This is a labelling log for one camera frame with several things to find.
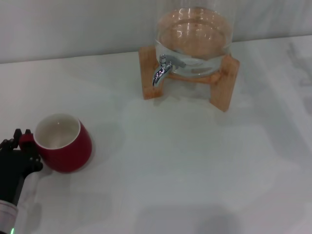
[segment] wooden leg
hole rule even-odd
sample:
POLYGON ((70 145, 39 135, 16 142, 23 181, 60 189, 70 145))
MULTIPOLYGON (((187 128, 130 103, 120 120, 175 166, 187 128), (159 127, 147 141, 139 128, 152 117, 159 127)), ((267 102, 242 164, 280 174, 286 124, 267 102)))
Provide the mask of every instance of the wooden leg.
POLYGON ((158 64, 154 46, 142 47, 139 51, 142 90, 144 99, 158 98, 163 95, 163 81, 158 87, 153 87, 153 74, 158 64))
POLYGON ((239 61, 230 55, 225 56, 220 68, 220 79, 210 85, 210 103, 223 112, 229 109, 239 64, 239 61))

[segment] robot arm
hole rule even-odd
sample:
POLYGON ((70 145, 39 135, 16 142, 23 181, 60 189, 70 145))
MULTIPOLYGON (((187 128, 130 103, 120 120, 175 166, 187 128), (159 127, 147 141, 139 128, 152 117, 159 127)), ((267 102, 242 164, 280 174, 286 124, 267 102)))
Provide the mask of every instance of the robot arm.
POLYGON ((14 138, 0 144, 0 234, 10 234, 18 214, 17 204, 26 177, 43 168, 34 142, 21 140, 16 129, 14 138))

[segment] mug rim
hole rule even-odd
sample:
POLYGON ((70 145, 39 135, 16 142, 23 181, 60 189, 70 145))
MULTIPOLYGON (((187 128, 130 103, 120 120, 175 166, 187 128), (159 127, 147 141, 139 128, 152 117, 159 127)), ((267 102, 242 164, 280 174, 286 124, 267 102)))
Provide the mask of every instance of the mug rim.
POLYGON ((35 131, 34 131, 34 133, 33 133, 33 136, 34 136, 34 141, 35 141, 35 143, 36 143, 39 147, 41 147, 41 148, 43 148, 43 149, 46 149, 46 150, 60 150, 60 149, 65 148, 66 146, 71 145, 71 144, 77 139, 77 137, 79 136, 80 132, 81 132, 81 122, 80 122, 80 120, 79 120, 78 118, 76 118, 76 117, 74 117, 74 116, 72 116, 72 115, 70 115, 70 114, 55 113, 55 114, 52 114, 52 115, 49 115, 49 116, 43 118, 43 119, 37 124, 36 129, 35 129, 35 131), (48 148, 48 147, 45 147, 45 146, 41 145, 41 144, 37 141, 37 139, 36 139, 36 132, 37 132, 38 127, 39 127, 41 124, 43 124, 45 121, 48 121, 48 120, 49 120, 50 118, 52 118, 52 117, 59 117, 59 118, 61 118, 61 117, 70 117, 70 118, 72 118, 72 119, 78 124, 79 129, 78 129, 78 132, 77 132, 76 136, 73 138, 73 140, 72 140, 71 142, 69 142, 68 144, 66 144, 66 145, 64 145, 64 146, 62 146, 62 147, 58 147, 58 148, 48 148))

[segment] water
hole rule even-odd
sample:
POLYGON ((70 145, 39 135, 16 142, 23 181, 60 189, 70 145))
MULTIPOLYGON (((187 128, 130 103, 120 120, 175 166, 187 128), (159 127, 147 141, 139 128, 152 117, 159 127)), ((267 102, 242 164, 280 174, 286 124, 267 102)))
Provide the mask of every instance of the water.
POLYGON ((232 28, 224 17, 205 8, 182 8, 158 22, 157 58, 175 56, 186 63, 174 72, 185 77, 209 75, 230 53, 232 28))

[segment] white wall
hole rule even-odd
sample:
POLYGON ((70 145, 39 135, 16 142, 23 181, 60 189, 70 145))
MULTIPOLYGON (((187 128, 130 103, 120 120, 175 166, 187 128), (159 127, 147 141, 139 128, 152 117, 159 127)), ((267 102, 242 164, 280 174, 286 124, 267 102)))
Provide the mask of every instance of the white wall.
MULTIPOLYGON (((137 50, 157 0, 0 0, 0 63, 137 50)), ((241 0, 234 40, 312 34, 312 0, 241 0)))

